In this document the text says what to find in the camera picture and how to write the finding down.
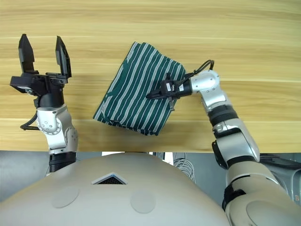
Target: floor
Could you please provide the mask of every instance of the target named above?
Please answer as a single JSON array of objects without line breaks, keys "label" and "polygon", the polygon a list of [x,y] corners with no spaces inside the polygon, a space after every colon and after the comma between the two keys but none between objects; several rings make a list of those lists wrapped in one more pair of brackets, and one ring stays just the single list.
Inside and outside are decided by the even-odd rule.
[{"label": "floor", "polygon": [[[101,155],[101,152],[78,152],[77,159],[83,160]],[[301,162],[301,153],[278,155]],[[176,158],[180,157],[183,157],[183,153],[177,153]],[[194,165],[196,184],[221,205],[226,186],[226,171],[216,164],[214,154],[188,153],[186,157]],[[47,152],[0,151],[0,202],[42,179],[47,169]]]}]

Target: striped cloth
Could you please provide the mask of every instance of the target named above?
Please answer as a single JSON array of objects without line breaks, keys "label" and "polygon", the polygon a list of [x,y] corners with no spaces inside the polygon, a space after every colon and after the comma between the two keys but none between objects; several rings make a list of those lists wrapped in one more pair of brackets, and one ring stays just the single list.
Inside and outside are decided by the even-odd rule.
[{"label": "striped cloth", "polygon": [[93,119],[144,135],[158,135],[170,115],[168,100],[146,99],[170,73],[184,78],[183,66],[160,54],[148,43],[135,42],[111,83]]}]

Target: white stripe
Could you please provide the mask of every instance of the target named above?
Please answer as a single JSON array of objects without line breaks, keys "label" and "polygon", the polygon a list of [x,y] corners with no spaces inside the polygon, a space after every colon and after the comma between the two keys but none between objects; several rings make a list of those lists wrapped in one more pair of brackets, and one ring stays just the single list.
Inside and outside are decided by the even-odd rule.
[{"label": "white stripe", "polygon": [[[145,86],[146,86],[146,81],[147,81],[147,78],[148,78],[148,76],[149,76],[149,75],[146,75],[146,71],[147,71],[147,69],[148,69],[148,67],[149,67],[149,65],[150,65],[150,63],[151,63],[151,61],[152,61],[153,56],[154,56],[155,53],[157,53],[157,52],[158,52],[158,51],[157,51],[156,49],[154,49],[153,52],[151,53],[151,55],[150,55],[150,57],[149,57],[149,60],[148,60],[148,62],[146,63],[146,65],[145,65],[145,67],[144,67],[144,70],[143,70],[143,72],[142,72],[142,77],[141,77],[141,79],[140,79],[138,88],[136,89],[136,92],[135,92],[134,96],[131,98],[131,101],[130,101],[128,107],[127,107],[127,110],[126,110],[126,112],[125,112],[123,118],[122,118],[121,121],[120,121],[121,124],[123,124],[124,121],[127,120],[128,112],[130,111],[130,108],[131,108],[131,106],[133,105],[134,101],[136,100],[138,94],[144,92],[144,89],[145,89]],[[139,97],[138,100],[136,100],[136,105],[135,105],[135,107],[136,107],[137,104],[140,102],[140,99],[141,99],[141,97]]]},{"label": "white stripe", "polygon": [[[153,73],[153,72],[151,71],[151,69],[152,69],[152,67],[153,67],[153,65],[154,65],[154,63],[156,62],[156,60],[157,60],[158,57],[161,58],[162,55],[161,55],[161,54],[158,54],[158,55],[156,56],[156,59],[152,62],[152,65],[150,66],[150,72],[151,72],[151,73]],[[151,78],[150,84],[145,84],[145,85],[148,85],[147,93],[150,92],[150,89],[151,89],[151,87],[152,87],[152,85],[153,85],[153,83],[154,83],[155,78],[156,78],[156,74],[153,73],[153,76],[152,76],[152,78]],[[134,119],[133,119],[133,121],[132,121],[131,127],[133,127],[133,126],[135,125],[136,120],[137,120],[137,118],[138,118],[138,116],[139,116],[141,110],[142,110],[143,107],[144,107],[144,104],[145,104],[145,102],[146,102],[146,98],[145,98],[145,97],[143,97],[143,98],[144,98],[144,99],[143,99],[142,103],[140,104],[140,106],[139,106],[137,112],[135,112],[135,117],[134,117]]]},{"label": "white stripe", "polygon": [[107,93],[112,92],[113,88],[114,88],[115,85],[116,85],[116,82],[119,80],[119,77],[120,77],[120,75],[121,75],[121,73],[122,73],[122,70],[123,70],[123,65],[121,65],[121,67],[120,67],[120,69],[119,69],[119,71],[118,71],[118,73],[117,73],[117,75],[116,75],[114,81],[112,82],[112,84],[111,84],[109,90],[107,91]]},{"label": "white stripe", "polygon": [[[146,53],[146,55],[148,55],[149,54],[149,52],[152,50],[152,46],[150,47],[150,49],[148,50],[148,52]],[[122,115],[123,115],[123,117],[122,117],[122,119],[120,120],[120,123],[121,124],[123,124],[123,122],[124,122],[124,118],[126,117],[126,115],[128,114],[128,111],[129,111],[129,108],[133,105],[133,102],[134,102],[134,100],[135,100],[135,98],[136,98],[136,92],[139,92],[139,90],[140,90],[140,87],[141,87],[141,84],[142,84],[142,82],[144,81],[144,77],[145,77],[145,73],[142,73],[142,76],[140,76],[140,71],[143,69],[143,68],[145,68],[145,67],[143,67],[143,64],[144,64],[144,62],[147,60],[147,58],[144,58],[144,60],[142,61],[142,64],[141,64],[141,67],[140,68],[138,68],[138,65],[136,65],[137,66],[137,68],[135,69],[135,70],[139,70],[138,72],[135,72],[135,73],[133,73],[132,74],[132,76],[133,77],[135,77],[135,82],[133,82],[133,85],[131,84],[131,86],[133,86],[133,89],[130,89],[130,91],[129,91],[129,93],[127,93],[127,97],[125,98],[125,104],[122,106],[122,108],[121,108],[121,110],[120,110],[120,114],[116,117],[117,119],[121,116],[122,117]]]},{"label": "white stripe", "polygon": [[146,125],[147,125],[147,123],[148,123],[148,121],[149,121],[149,119],[150,119],[150,117],[151,117],[151,115],[152,115],[152,111],[153,111],[153,109],[154,109],[154,107],[155,107],[155,105],[157,104],[157,102],[154,102],[153,103],[153,105],[152,105],[152,107],[151,107],[151,109],[150,109],[150,111],[148,112],[148,115],[147,115],[147,117],[146,117],[146,120],[144,121],[144,123],[143,123],[143,125],[142,125],[142,129],[145,129],[145,127],[146,127]]},{"label": "white stripe", "polygon": [[98,109],[98,111],[97,111],[97,113],[96,113],[94,119],[96,119],[96,120],[98,119],[98,117],[99,117],[99,115],[100,115],[100,112],[101,112],[102,109],[103,109],[104,103],[105,103],[105,101],[102,101],[102,103],[100,104],[100,107],[99,107],[99,109]]},{"label": "white stripe", "polygon": [[[179,73],[180,73],[180,69],[181,69],[181,65],[178,66],[178,69],[177,69],[177,71],[176,71],[176,76],[175,76],[175,79],[174,79],[174,80],[177,80],[177,79],[178,79],[178,76],[179,76]],[[163,111],[162,111],[162,113],[161,113],[161,115],[160,115],[160,117],[159,117],[159,120],[158,120],[158,122],[157,122],[155,128],[154,128],[154,131],[157,131],[157,130],[158,130],[158,127],[159,127],[159,125],[161,124],[162,118],[163,118],[164,114],[166,113],[166,110],[167,110],[166,107],[167,107],[168,104],[169,104],[169,101],[166,100],[166,102],[165,102],[165,104],[164,104]]]},{"label": "white stripe", "polygon": [[[142,52],[141,52],[141,54],[140,54],[140,56],[139,56],[139,58],[138,58],[138,60],[137,60],[137,62],[136,62],[135,67],[134,67],[133,74],[135,74],[135,72],[136,72],[136,70],[137,70],[137,67],[138,67],[138,65],[139,65],[139,63],[140,63],[140,60],[141,60],[141,58],[142,58],[142,56],[143,56],[143,54],[144,54],[144,52],[146,51],[146,49],[147,49],[148,46],[149,46],[149,45],[147,44],[147,45],[145,45],[145,46],[143,47],[143,50],[142,50]],[[126,84],[126,85],[127,85],[126,90],[125,90],[124,93],[122,94],[121,98],[118,100],[117,106],[116,106],[115,109],[114,109],[113,115],[111,116],[111,119],[112,119],[112,120],[114,120],[114,118],[115,118],[115,116],[116,116],[116,113],[117,113],[118,109],[120,108],[121,102],[122,102],[122,100],[125,98],[125,96],[127,95],[127,92],[128,92],[128,90],[130,89],[133,80],[134,80],[134,77],[131,76],[131,79],[130,79],[129,83]]]},{"label": "white stripe", "polygon": [[128,55],[127,55],[127,62],[131,59],[132,55],[133,55],[133,52],[137,46],[137,42],[134,42],[132,47],[131,47],[131,50],[129,51]]},{"label": "white stripe", "polygon": [[[128,61],[130,60],[130,58],[132,57],[133,52],[134,52],[134,49],[135,49],[135,47],[137,46],[137,44],[138,44],[137,42],[134,42],[134,44],[132,45],[132,47],[131,47],[129,53],[127,54],[127,62],[128,62]],[[121,67],[120,67],[120,69],[119,69],[119,71],[118,71],[118,73],[117,73],[117,75],[116,75],[116,77],[115,77],[113,83],[111,84],[110,89],[108,90],[108,92],[112,92],[112,90],[113,90],[113,88],[114,88],[116,82],[119,80],[119,77],[120,77],[120,75],[121,75],[121,73],[122,73],[122,70],[123,70],[123,64],[121,65]]]},{"label": "white stripe", "polygon": [[[166,75],[166,73],[169,71],[169,68],[170,68],[172,62],[173,62],[173,60],[170,60],[170,61],[169,61],[168,66],[167,66],[167,68],[166,68],[166,70],[165,70],[164,75]],[[152,81],[152,82],[151,82],[151,85],[149,86],[148,93],[149,93],[150,90],[151,90],[151,87],[152,87],[153,82],[154,82],[154,81]],[[145,102],[146,102],[146,99],[143,100],[143,103],[142,103],[141,106],[140,106],[141,109],[144,107]],[[139,123],[138,123],[137,127],[139,127],[139,125],[140,125],[140,123],[141,123],[141,119],[142,119],[142,117],[144,116],[144,113],[145,113],[146,109],[148,108],[148,106],[150,105],[150,103],[151,103],[151,101],[148,101],[148,104],[147,104],[146,107],[144,108],[144,111],[143,111],[143,113],[142,113],[142,116],[141,116],[141,118],[140,118],[140,120],[139,120]],[[135,116],[135,120],[132,122],[132,127],[135,125],[136,120],[137,120],[137,117],[138,117],[138,115]]]},{"label": "white stripe", "polygon": [[[129,69],[132,67],[132,64],[134,63],[136,57],[138,56],[137,54],[139,53],[140,48],[141,48],[141,46],[140,46],[140,47],[138,48],[138,50],[136,51],[136,54],[135,54],[135,56],[134,56],[133,61],[131,62],[131,65],[130,65]],[[113,104],[111,105],[111,108],[110,108],[108,114],[111,113],[111,109],[112,109],[112,107],[114,106],[115,101],[116,101],[116,98],[114,99]]]},{"label": "white stripe", "polygon": [[97,117],[95,117],[96,119],[98,119],[98,117],[100,116],[101,113],[104,113],[110,100],[112,99],[113,96],[108,97],[108,99],[106,99],[105,103],[102,104],[103,106],[101,108],[99,108],[99,111],[97,112],[98,115],[96,115]]}]

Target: wooden table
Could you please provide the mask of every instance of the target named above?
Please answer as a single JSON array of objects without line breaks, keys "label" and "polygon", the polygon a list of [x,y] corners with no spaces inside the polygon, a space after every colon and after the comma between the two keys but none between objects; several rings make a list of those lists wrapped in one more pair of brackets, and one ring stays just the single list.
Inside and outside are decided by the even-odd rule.
[{"label": "wooden table", "polygon": [[261,152],[301,151],[298,0],[1,0],[0,150],[47,151],[41,132],[19,128],[35,112],[33,97],[9,86],[21,74],[22,33],[40,73],[59,71],[55,36],[66,44],[72,78],[64,97],[79,151],[212,151],[199,95],[177,102],[158,137],[91,120],[134,41],[152,44],[188,72],[214,59],[222,88]]}]

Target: folded cloth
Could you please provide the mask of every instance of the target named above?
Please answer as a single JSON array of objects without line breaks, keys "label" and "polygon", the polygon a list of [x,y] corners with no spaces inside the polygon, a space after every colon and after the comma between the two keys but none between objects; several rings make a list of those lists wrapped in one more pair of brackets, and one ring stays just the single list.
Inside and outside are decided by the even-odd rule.
[{"label": "folded cloth", "polygon": [[158,135],[170,115],[169,103],[166,98],[145,96],[160,89],[167,73],[172,80],[182,80],[185,69],[152,45],[135,42],[93,118],[144,135]]}]

